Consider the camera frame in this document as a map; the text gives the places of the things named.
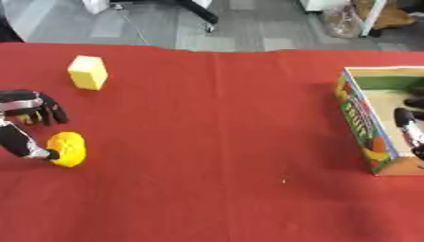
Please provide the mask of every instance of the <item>white object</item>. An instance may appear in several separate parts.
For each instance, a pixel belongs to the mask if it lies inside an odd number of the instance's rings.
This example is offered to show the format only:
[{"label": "white object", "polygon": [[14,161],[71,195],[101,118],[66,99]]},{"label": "white object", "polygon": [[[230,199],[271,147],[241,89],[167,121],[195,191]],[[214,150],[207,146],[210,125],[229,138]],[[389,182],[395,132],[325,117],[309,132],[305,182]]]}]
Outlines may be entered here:
[{"label": "white object", "polygon": [[374,26],[374,23],[376,23],[386,3],[387,0],[376,0],[373,8],[371,8],[365,21],[362,23],[362,36],[367,36],[369,31],[371,31],[371,28]]},{"label": "white object", "polygon": [[82,0],[91,14],[98,14],[109,7],[109,0]]},{"label": "white object", "polygon": [[300,0],[305,11],[322,11],[337,6],[349,5],[349,0]]},{"label": "white object", "polygon": [[209,5],[212,3],[212,0],[193,0],[193,2],[207,9],[209,8]]}]

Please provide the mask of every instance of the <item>gray floor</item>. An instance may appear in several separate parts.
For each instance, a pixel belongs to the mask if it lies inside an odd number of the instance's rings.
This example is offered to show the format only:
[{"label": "gray floor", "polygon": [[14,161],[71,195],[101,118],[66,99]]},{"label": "gray floor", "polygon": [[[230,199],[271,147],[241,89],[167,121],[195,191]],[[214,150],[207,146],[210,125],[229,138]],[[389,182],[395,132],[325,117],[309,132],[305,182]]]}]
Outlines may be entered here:
[{"label": "gray floor", "polygon": [[172,1],[125,5],[93,16],[81,0],[1,0],[13,27],[34,43],[149,44],[213,51],[275,49],[423,50],[424,23],[387,30],[381,38],[329,37],[320,18],[297,0],[214,0],[218,29]]}]

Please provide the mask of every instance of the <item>yellow ball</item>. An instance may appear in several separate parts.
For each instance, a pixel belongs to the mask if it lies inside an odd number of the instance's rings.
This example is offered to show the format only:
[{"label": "yellow ball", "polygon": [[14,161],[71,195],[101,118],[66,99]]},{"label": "yellow ball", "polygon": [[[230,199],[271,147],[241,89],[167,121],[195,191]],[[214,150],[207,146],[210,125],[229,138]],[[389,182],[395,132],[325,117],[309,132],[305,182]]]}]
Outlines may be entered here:
[{"label": "yellow ball", "polygon": [[82,163],[86,156],[85,142],[81,135],[75,132],[60,132],[51,137],[47,148],[58,151],[59,160],[51,160],[53,164],[74,167]]}]

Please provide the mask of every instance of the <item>robotic hand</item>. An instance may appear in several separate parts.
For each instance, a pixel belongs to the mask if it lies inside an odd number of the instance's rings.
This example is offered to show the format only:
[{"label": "robotic hand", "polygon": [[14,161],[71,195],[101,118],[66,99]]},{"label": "robotic hand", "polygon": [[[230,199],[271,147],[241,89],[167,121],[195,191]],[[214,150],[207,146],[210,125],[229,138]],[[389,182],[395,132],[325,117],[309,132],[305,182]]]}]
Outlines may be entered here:
[{"label": "robotic hand", "polygon": [[26,132],[5,119],[23,115],[27,124],[42,121],[49,126],[51,116],[58,124],[68,121],[61,106],[48,95],[30,90],[0,91],[0,146],[19,157],[60,159],[57,150],[39,147]]}]

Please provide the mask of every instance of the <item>cardboard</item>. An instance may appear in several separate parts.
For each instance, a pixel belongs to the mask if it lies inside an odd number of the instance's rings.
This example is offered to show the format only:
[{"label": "cardboard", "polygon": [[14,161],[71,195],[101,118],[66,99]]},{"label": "cardboard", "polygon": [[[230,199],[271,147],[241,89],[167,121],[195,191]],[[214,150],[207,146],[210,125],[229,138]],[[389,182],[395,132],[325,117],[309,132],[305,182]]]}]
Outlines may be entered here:
[{"label": "cardboard", "polygon": [[[424,175],[424,162],[411,152],[393,114],[416,85],[424,86],[424,67],[345,68],[337,81],[340,108],[376,175]],[[424,122],[417,124],[424,130]]]}]

